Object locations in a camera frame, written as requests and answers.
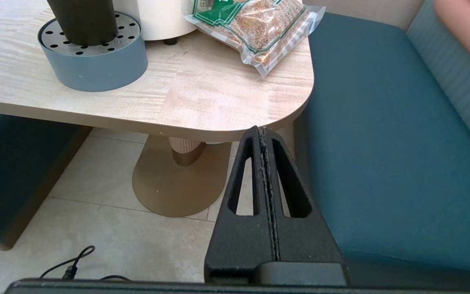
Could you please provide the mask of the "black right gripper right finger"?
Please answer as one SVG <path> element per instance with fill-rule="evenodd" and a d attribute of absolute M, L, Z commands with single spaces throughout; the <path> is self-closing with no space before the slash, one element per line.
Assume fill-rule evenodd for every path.
<path fill-rule="evenodd" d="M 267 210 L 278 262 L 336 263 L 344 258 L 282 138 L 264 129 Z"/>

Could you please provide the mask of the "blue perforated steel drip tray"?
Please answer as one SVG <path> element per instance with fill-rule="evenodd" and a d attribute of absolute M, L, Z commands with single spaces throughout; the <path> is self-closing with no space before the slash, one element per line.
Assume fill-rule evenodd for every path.
<path fill-rule="evenodd" d="M 71 43 L 56 19 L 39 30 L 39 44 L 62 84 L 77 91 L 110 91 L 145 73 L 149 62 L 140 23 L 125 13 L 115 16 L 118 35 L 99 45 Z"/>

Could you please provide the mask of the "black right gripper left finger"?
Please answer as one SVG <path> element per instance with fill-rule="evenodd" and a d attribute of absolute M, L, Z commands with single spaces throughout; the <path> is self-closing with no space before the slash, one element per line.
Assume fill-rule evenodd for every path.
<path fill-rule="evenodd" d="M 242 136 L 204 260 L 206 283 L 250 283 L 254 270 L 276 258 L 268 177 L 257 126 Z M 237 214 L 246 160 L 252 163 L 253 214 Z"/>

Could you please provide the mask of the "green grain snack bag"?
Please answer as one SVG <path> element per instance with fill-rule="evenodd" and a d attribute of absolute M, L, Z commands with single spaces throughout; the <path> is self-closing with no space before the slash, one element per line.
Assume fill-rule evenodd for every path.
<path fill-rule="evenodd" d="M 189 0 L 184 19 L 237 50 L 265 78 L 319 26 L 326 8 L 302 0 Z"/>

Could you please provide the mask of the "black plastic cup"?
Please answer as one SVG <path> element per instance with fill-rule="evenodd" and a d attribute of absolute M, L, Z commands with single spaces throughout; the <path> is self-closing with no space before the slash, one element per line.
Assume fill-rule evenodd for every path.
<path fill-rule="evenodd" d="M 47 0 L 67 40 L 101 45 L 118 34 L 113 0 Z"/>

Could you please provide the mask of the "teal upholstered booth bench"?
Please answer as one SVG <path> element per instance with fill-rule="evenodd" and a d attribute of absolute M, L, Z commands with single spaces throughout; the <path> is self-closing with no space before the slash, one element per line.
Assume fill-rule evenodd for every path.
<path fill-rule="evenodd" d="M 91 127 L 0 115 L 0 250 L 11 249 Z"/>
<path fill-rule="evenodd" d="M 295 158 L 357 288 L 470 290 L 470 53 L 425 0 L 407 31 L 325 13 Z"/>

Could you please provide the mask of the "large dark tea dispenser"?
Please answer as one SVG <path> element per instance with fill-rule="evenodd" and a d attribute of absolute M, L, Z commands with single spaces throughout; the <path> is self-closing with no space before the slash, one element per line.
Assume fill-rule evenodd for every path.
<path fill-rule="evenodd" d="M 179 37 L 196 31 L 184 17 L 191 15 L 194 0 L 112 0 L 114 9 L 133 16 L 141 24 L 145 41 L 175 45 Z"/>

